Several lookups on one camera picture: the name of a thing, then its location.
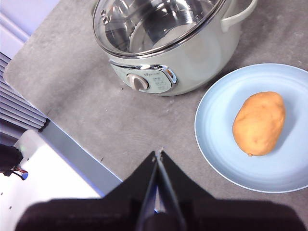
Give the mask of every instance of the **wire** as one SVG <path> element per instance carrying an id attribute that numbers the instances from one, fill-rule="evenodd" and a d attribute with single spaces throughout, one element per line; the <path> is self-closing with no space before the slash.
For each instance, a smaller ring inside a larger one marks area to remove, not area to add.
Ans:
<path id="1" fill-rule="evenodd" d="M 17 176 L 19 176 L 22 180 L 25 180 L 25 178 L 23 178 L 23 176 L 17 174 L 16 172 L 12 172 L 12 173 L 15 174 L 15 175 L 17 175 Z"/>
<path id="2" fill-rule="evenodd" d="M 15 167 L 14 171 L 19 171 L 19 172 L 22 172 L 22 173 L 28 173 L 26 170 L 23 170 L 23 169 L 21 169 L 19 167 Z"/>

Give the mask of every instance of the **chrome trim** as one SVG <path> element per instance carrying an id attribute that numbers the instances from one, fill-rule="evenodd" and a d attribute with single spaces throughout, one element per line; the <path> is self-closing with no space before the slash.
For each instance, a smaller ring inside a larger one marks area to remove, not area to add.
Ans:
<path id="1" fill-rule="evenodd" d="M 142 59 L 142 58 L 148 58 L 148 57 L 153 57 L 159 54 L 162 54 L 164 52 L 170 51 L 176 47 L 178 47 L 179 45 L 187 42 L 188 40 L 190 40 L 192 37 L 194 37 L 201 29 L 203 29 L 203 27 L 205 27 L 207 24 L 209 24 L 213 18 L 217 15 L 217 13 L 221 10 L 222 6 L 225 4 L 226 0 L 220 0 L 217 5 L 212 9 L 212 13 L 206 17 L 203 18 L 199 24 L 196 25 L 196 27 L 193 27 L 191 30 L 187 31 L 184 35 L 180 36 L 176 41 L 174 41 L 171 44 L 166 44 L 164 46 L 161 47 L 157 47 L 155 49 L 151 49 L 148 51 L 144 51 L 144 52 L 140 52 L 138 54 L 134 54 L 134 53 L 117 53 L 114 52 L 112 50 L 109 50 L 107 48 L 105 48 L 103 46 L 103 44 L 101 43 L 101 41 L 97 38 L 96 34 L 95 34 L 95 30 L 94 30 L 94 16 L 98 7 L 98 4 L 101 0 L 99 0 L 95 6 L 94 9 L 94 14 L 93 14 L 93 20 L 92 20 L 92 31 L 94 33 L 94 37 L 96 42 L 98 43 L 98 45 L 107 53 L 115 56 L 115 57 L 119 57 L 119 58 L 126 58 L 126 59 Z"/>
<path id="2" fill-rule="evenodd" d="M 124 69 L 130 69 L 130 70 L 159 70 L 159 71 L 163 72 L 167 76 L 169 81 L 171 82 L 171 88 L 169 90 L 162 92 L 162 93 L 145 92 L 145 93 L 148 93 L 148 94 L 163 94 L 163 93 L 169 92 L 169 91 L 173 90 L 179 82 L 175 73 L 166 65 L 161 65 L 161 64 L 127 65 L 127 64 L 118 64 L 111 59 L 109 60 L 109 62 L 112 65 L 115 65 L 115 66 L 118 66 L 118 67 L 121 67 L 121 68 L 124 68 Z"/>

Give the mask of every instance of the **lid rim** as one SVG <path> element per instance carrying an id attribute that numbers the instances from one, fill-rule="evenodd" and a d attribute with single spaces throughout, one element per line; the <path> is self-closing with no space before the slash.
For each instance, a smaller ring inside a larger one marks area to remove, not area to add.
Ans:
<path id="1" fill-rule="evenodd" d="M 105 47 L 103 45 L 103 43 L 98 39 L 98 36 L 95 33 L 94 17 L 96 15 L 97 8 L 98 8 L 100 1 L 101 0 L 99 0 L 97 2 L 96 6 L 95 6 L 94 14 L 93 14 L 93 20 L 92 20 L 92 29 L 93 29 L 93 33 L 94 33 L 96 42 L 108 54 L 116 56 L 116 57 L 120 57 L 120 58 L 130 58 L 130 59 L 134 59 L 134 58 L 138 59 L 138 58 L 145 57 L 145 56 L 158 55 L 158 54 L 160 54 L 164 51 L 172 50 L 172 49 L 178 47 L 179 45 L 183 44 L 184 42 L 187 42 L 192 37 L 194 37 L 200 31 L 201 28 L 203 28 L 204 26 L 206 26 L 208 23 L 210 23 L 212 21 L 214 16 L 220 11 L 222 6 L 226 2 L 226 0 L 218 0 L 216 5 L 212 8 L 210 13 L 207 15 L 207 17 L 204 17 L 202 20 L 200 20 L 200 22 L 198 24 L 196 24 L 193 28 L 188 30 L 186 33 L 184 33 L 183 35 L 181 35 L 177 39 L 174 39 L 173 41 L 166 43 L 163 46 L 160 46 L 160 47 L 157 47 L 157 48 L 154 48 L 154 49 L 150 49 L 150 50 L 147 50 L 147 51 L 138 52 L 138 53 L 128 53 L 128 52 L 119 53 L 119 52 L 115 52 L 115 51 Z"/>

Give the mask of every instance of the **control panel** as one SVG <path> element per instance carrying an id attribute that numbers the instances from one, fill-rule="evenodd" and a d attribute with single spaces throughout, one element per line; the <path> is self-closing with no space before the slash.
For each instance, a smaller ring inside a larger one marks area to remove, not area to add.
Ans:
<path id="1" fill-rule="evenodd" d="M 163 93 L 177 84 L 175 74 L 165 65 L 124 65 L 110 61 L 112 68 L 124 83 L 147 93 Z"/>

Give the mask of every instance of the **potato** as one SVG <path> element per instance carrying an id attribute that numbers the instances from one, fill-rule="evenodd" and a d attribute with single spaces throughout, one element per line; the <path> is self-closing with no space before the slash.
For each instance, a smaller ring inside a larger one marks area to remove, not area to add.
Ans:
<path id="1" fill-rule="evenodd" d="M 235 142 L 249 156 L 274 149 L 285 119 L 280 94 L 269 91 L 250 96 L 237 114 L 232 131 Z"/>

